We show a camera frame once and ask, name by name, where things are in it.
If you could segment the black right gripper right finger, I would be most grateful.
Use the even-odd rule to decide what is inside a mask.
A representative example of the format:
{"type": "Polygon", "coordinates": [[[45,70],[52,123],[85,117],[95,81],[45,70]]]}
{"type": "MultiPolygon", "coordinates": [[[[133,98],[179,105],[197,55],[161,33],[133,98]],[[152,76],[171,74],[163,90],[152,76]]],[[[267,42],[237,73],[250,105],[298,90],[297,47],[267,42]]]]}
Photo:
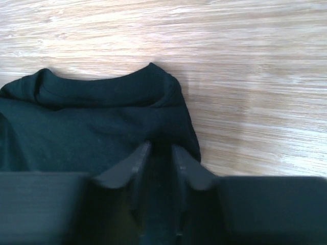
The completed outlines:
{"type": "Polygon", "coordinates": [[[172,146],[178,244],[326,244],[326,179],[216,176],[172,146]]]}

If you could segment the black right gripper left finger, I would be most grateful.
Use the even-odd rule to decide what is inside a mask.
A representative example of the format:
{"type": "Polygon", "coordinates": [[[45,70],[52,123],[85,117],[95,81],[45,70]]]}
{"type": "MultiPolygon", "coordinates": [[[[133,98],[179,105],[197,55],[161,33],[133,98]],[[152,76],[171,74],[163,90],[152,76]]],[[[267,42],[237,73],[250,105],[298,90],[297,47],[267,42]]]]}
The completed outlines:
{"type": "Polygon", "coordinates": [[[151,144],[98,176],[1,173],[1,244],[139,244],[151,144]]]}

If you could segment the black t-shirt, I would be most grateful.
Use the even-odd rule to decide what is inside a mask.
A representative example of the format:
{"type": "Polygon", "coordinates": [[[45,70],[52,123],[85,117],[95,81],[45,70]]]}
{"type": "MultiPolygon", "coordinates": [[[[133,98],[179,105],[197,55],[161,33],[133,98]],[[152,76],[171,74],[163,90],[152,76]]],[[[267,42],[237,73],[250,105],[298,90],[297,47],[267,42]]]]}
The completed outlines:
{"type": "Polygon", "coordinates": [[[143,226],[154,224],[158,242],[173,244],[171,147],[201,158],[176,78],[155,64],[95,81],[64,79],[45,68],[1,88],[1,173],[94,177],[146,142],[143,226]]]}

